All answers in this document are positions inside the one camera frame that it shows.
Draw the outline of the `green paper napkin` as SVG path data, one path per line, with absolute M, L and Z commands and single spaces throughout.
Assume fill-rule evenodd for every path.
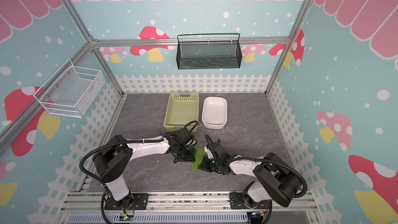
M 199 165 L 202 163 L 205 154 L 206 152 L 204 151 L 203 148 L 195 146 L 195 155 L 194 155 L 195 161 L 190 163 L 192 172 L 197 172 L 200 170 Z

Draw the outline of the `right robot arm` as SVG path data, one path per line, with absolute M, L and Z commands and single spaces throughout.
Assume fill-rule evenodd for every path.
M 230 155 L 220 144 L 205 135 L 207 145 L 199 169 L 221 175 L 247 175 L 256 178 L 242 192 L 230 193 L 232 209 L 271 208 L 276 202 L 288 207 L 295 198 L 303 197 L 308 190 L 304 177 L 287 165 L 276 154 L 269 152 L 260 158 Z

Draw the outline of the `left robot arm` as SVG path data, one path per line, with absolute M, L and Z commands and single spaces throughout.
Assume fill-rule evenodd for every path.
M 106 145 L 83 156 L 79 169 L 100 182 L 116 202 L 131 200 L 133 196 L 123 177 L 127 164 L 141 157 L 168 153 L 173 155 L 174 163 L 194 162 L 197 140 L 193 131 L 197 125 L 198 121 L 193 120 L 179 130 L 150 139 L 132 140 L 116 135 Z

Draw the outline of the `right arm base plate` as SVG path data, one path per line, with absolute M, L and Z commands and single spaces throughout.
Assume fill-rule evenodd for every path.
M 236 191 L 230 193 L 229 200 L 231 209 L 270 209 L 272 207 L 270 200 L 255 202 L 248 194 Z

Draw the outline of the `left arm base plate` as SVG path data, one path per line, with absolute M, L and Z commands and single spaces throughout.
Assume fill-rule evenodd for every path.
M 149 194 L 133 193 L 116 201 L 113 196 L 106 196 L 105 210 L 145 210 L 148 204 Z

